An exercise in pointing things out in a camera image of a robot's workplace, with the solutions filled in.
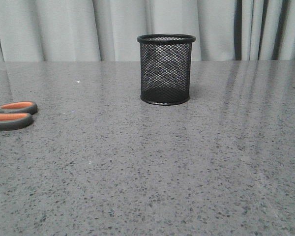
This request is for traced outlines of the grey orange handled scissors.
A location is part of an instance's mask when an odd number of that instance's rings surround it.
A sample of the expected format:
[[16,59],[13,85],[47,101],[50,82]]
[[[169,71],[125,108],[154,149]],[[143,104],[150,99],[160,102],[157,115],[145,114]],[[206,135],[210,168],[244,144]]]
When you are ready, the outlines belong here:
[[17,130],[31,125],[32,115],[37,110],[37,104],[32,101],[0,105],[0,131]]

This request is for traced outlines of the black mesh pen bucket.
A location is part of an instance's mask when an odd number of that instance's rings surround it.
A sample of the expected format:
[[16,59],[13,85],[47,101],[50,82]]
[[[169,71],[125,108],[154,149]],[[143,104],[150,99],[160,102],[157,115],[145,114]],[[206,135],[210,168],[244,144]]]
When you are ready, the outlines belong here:
[[154,105],[177,105],[189,100],[192,43],[187,34],[148,34],[140,44],[141,99]]

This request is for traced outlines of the grey pleated curtain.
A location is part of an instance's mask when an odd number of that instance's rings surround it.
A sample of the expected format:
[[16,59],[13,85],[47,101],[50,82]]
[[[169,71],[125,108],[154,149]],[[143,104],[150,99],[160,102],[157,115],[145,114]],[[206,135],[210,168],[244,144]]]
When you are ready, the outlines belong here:
[[196,61],[295,59],[295,0],[0,0],[0,61],[138,61],[161,33]]

